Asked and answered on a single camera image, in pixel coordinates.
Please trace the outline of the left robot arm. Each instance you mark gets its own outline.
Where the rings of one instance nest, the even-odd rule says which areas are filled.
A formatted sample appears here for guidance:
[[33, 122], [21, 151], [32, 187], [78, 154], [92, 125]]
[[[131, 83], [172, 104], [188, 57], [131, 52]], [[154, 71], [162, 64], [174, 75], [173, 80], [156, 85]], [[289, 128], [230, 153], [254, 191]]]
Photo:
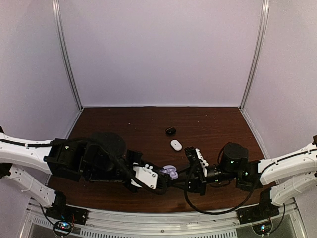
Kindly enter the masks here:
[[51, 208], [60, 220], [71, 216], [65, 195], [39, 182], [26, 168], [71, 181], [123, 182], [130, 190], [145, 188], [154, 192], [157, 174], [151, 166], [142, 166], [137, 156], [126, 150], [119, 135], [111, 132], [96, 132], [88, 138], [44, 141], [0, 133], [0, 177], [43, 207]]

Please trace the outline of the purple round charging case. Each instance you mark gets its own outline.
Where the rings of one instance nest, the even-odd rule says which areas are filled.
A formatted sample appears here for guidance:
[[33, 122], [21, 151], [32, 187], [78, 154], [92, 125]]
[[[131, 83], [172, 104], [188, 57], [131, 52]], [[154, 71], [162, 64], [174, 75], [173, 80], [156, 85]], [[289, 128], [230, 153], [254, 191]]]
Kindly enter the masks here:
[[166, 165], [160, 170], [164, 174], [168, 174], [171, 180], [178, 178], [177, 168], [173, 165]]

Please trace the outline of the white charging case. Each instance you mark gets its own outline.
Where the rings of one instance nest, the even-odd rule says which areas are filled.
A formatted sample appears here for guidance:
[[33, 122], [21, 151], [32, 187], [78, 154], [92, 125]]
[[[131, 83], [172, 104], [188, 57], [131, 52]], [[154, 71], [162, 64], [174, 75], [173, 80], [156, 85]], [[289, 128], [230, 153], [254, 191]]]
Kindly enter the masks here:
[[175, 150], [175, 151], [181, 151], [182, 150], [182, 145], [181, 143], [174, 139], [170, 142], [171, 147]]

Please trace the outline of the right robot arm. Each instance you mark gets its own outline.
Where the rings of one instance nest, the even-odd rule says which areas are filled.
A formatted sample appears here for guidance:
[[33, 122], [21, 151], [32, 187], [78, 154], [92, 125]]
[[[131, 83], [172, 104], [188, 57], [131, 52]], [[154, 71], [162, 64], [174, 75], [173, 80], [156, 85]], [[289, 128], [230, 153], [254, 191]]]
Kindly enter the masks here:
[[248, 149], [237, 143], [227, 143], [218, 155], [218, 163], [209, 165], [200, 150], [185, 149], [190, 166], [178, 173], [172, 187], [185, 193], [204, 195], [208, 184], [236, 181], [237, 189], [252, 194], [280, 179], [287, 179], [261, 195], [262, 202], [254, 207], [254, 215], [264, 219], [283, 202], [296, 197], [317, 183], [317, 142], [273, 159], [248, 160]]

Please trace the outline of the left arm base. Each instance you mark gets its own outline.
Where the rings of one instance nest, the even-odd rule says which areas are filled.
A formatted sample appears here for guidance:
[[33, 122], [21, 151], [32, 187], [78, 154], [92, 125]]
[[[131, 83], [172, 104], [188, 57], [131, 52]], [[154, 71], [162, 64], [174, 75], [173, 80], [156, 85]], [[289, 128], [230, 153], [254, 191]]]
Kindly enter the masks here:
[[78, 225], [85, 225], [88, 218], [88, 210], [74, 206], [66, 206], [63, 213], [53, 207], [42, 208], [46, 220], [53, 226], [53, 232], [58, 238], [64, 238], [72, 233], [78, 233]]

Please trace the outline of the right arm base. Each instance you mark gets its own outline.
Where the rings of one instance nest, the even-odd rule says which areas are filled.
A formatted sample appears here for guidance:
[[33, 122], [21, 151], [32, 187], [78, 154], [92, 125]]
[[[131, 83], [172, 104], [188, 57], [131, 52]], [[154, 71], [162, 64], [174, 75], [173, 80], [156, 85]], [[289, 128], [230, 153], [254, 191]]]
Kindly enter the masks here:
[[240, 224], [252, 224], [253, 231], [260, 236], [265, 236], [273, 231], [272, 217], [279, 215], [279, 207], [274, 205], [254, 205], [240, 208], [237, 216]]

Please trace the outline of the black charging case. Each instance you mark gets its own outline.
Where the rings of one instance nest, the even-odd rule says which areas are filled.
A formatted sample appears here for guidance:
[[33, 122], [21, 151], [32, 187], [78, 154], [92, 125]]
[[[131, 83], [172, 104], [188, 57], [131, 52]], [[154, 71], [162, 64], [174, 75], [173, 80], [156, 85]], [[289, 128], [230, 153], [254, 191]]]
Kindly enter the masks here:
[[165, 130], [166, 135], [172, 136], [176, 133], [176, 128], [174, 127], [169, 127]]

